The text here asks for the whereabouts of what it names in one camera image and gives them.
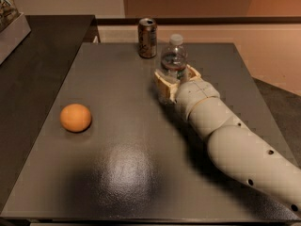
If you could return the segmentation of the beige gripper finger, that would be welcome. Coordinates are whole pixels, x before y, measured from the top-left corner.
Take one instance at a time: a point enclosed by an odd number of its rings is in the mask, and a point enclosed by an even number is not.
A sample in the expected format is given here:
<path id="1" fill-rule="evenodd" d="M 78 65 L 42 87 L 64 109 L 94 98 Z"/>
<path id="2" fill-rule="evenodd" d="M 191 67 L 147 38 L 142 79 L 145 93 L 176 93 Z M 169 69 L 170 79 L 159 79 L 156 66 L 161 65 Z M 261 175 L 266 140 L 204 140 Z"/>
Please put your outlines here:
<path id="1" fill-rule="evenodd" d="M 154 72 L 154 82 L 158 91 L 159 101 L 165 105 L 174 104 L 180 81 L 156 69 Z"/>
<path id="2" fill-rule="evenodd" d="M 187 71 L 188 71 L 188 79 L 190 81 L 201 78 L 201 74 L 191 65 L 187 65 Z"/>

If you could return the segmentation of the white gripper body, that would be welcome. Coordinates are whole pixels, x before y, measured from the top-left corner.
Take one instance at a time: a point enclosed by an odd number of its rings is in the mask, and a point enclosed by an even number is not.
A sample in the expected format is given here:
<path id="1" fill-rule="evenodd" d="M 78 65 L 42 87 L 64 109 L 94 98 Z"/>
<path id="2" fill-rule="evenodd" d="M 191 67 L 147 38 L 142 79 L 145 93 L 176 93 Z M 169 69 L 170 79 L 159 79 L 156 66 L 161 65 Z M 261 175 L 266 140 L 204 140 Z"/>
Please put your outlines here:
<path id="1" fill-rule="evenodd" d="M 212 84 L 202 79 L 186 82 L 178 88 L 175 95 L 175 110 L 187 121 L 193 108 L 209 98 L 219 98 L 219 92 Z"/>

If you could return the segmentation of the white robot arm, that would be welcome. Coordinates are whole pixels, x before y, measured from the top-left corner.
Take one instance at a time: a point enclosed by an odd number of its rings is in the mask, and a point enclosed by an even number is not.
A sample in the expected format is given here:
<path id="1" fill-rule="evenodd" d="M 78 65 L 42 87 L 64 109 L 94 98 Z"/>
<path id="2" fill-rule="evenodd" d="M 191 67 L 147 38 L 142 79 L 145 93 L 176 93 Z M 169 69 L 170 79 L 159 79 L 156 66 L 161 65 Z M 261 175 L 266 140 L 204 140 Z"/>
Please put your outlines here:
<path id="1" fill-rule="evenodd" d="M 230 178 L 283 203 L 301 216 L 301 169 L 253 133 L 192 66 L 182 82 L 157 69 L 159 96 L 207 145 L 214 165 Z"/>

